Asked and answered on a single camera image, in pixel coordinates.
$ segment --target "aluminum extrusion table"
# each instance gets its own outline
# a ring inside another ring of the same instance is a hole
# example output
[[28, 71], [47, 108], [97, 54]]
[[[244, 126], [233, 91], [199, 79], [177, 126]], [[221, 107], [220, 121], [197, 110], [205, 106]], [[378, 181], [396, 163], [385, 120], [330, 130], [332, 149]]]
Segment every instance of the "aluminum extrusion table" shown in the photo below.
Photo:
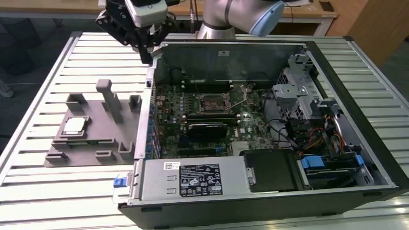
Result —
[[[172, 38], [193, 38], [171, 34]], [[257, 39], [249, 35], [239, 39]], [[409, 103], [354, 42], [342, 37], [269, 36], [269, 40], [313, 40], [330, 62], [386, 147], [409, 174]], [[119, 97], [141, 94], [147, 66], [131, 47], [105, 33], [73, 33], [0, 156], [0, 229], [135, 230], [112, 202], [112, 180], [132, 165], [43, 167], [63, 121], [71, 92], [101, 99], [95, 83], [109, 78]], [[324, 89], [330, 95], [325, 83]], [[224, 224], [196, 229], [409, 229], [409, 197], [369, 203], [330, 217]]]

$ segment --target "wooden desk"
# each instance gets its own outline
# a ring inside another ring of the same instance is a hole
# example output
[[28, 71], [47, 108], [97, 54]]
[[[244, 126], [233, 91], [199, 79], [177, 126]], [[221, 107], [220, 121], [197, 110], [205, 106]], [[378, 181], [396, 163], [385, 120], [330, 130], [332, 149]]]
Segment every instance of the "wooden desk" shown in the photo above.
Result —
[[381, 66], [409, 34], [408, 0], [330, 0], [340, 18], [328, 35], [352, 36]]
[[[101, 12], [99, 0], [0, 0], [0, 17], [95, 19]], [[322, 10], [317, 0], [309, 5], [284, 10], [281, 23], [317, 24], [313, 35], [325, 35], [338, 14]], [[179, 20], [189, 20], [189, 0], [169, 7]], [[204, 13], [204, 1], [197, 0], [197, 12]]]

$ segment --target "blue latch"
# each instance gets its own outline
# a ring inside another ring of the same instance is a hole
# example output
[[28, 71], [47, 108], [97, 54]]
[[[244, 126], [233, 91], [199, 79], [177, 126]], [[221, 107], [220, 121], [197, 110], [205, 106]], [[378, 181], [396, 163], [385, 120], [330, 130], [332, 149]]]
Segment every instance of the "blue latch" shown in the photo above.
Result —
[[361, 155], [356, 155], [356, 159], [357, 159], [357, 162], [358, 162], [360, 165], [364, 165], [364, 164], [365, 164], [364, 158], [362, 158]]
[[308, 156], [304, 157], [301, 160], [302, 168], [310, 168], [310, 167], [324, 167], [324, 161], [320, 156]]
[[127, 177], [115, 178], [113, 179], [113, 187], [115, 188], [125, 188], [127, 187]]

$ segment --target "wire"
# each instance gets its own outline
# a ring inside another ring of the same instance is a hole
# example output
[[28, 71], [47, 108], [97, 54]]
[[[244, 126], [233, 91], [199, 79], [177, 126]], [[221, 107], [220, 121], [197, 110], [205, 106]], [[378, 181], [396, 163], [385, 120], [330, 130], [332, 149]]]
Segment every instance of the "wire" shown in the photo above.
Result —
[[279, 133], [279, 137], [280, 135], [288, 140], [289, 144], [296, 148], [296, 149], [301, 149], [300, 145], [296, 144], [296, 142], [292, 140], [292, 138], [289, 138], [282, 132], [280, 132], [280, 130], [277, 130], [273, 126], [268, 125], [269, 128]]
[[272, 121], [280, 121], [281, 123], [286, 123], [286, 121], [285, 121], [284, 119], [279, 119], [279, 118], [271, 119], [271, 120], [268, 121], [268, 123], [271, 123]]
[[333, 133], [333, 135], [337, 136], [338, 139], [340, 139], [341, 152], [344, 153], [344, 139], [342, 139], [342, 137], [337, 133]]
[[321, 143], [322, 143], [322, 138], [320, 138], [318, 140], [316, 140], [314, 143], [312, 143], [306, 148], [304, 148], [304, 150], [310, 149], [312, 147], [320, 145]]
[[195, 0], [196, 21], [199, 22], [197, 1]]
[[314, 134], [314, 132], [316, 131], [318, 131], [318, 130], [324, 130], [322, 128], [314, 128], [313, 130], [312, 130], [312, 132], [310, 132], [310, 134], [309, 134], [309, 142], [312, 142], [312, 140], [313, 140], [313, 134]]
[[12, 83], [5, 85], [43, 85], [43, 83]]
[[191, 34], [195, 33], [195, 10], [193, 10], [193, 0], [191, 0]]
[[288, 5], [288, 3], [284, 0], [281, 0], [281, 2], [284, 2], [284, 4], [289, 7], [289, 10], [292, 12], [292, 23], [293, 23], [294, 22], [293, 7]]

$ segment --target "warning label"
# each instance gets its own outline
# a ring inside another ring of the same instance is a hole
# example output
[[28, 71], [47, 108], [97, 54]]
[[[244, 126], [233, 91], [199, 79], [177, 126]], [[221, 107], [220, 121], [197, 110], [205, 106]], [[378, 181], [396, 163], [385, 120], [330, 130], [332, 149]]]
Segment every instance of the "warning label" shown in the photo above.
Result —
[[223, 194], [219, 164], [181, 165], [179, 174], [183, 197]]

